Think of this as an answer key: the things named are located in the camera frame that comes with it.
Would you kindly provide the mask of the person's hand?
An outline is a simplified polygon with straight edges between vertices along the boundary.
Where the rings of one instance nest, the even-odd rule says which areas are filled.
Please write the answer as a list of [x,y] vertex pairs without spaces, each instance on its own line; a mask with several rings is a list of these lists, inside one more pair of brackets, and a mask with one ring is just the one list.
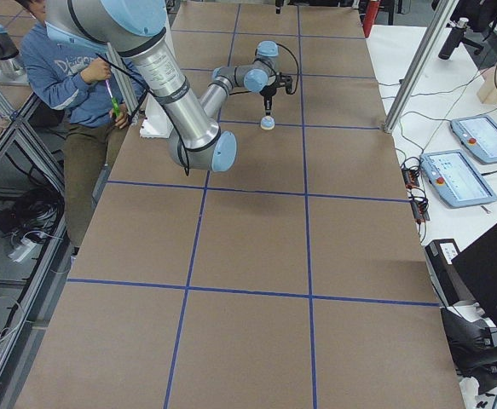
[[110,79],[112,70],[107,62],[101,58],[96,58],[80,72],[80,76],[87,84],[92,84]]

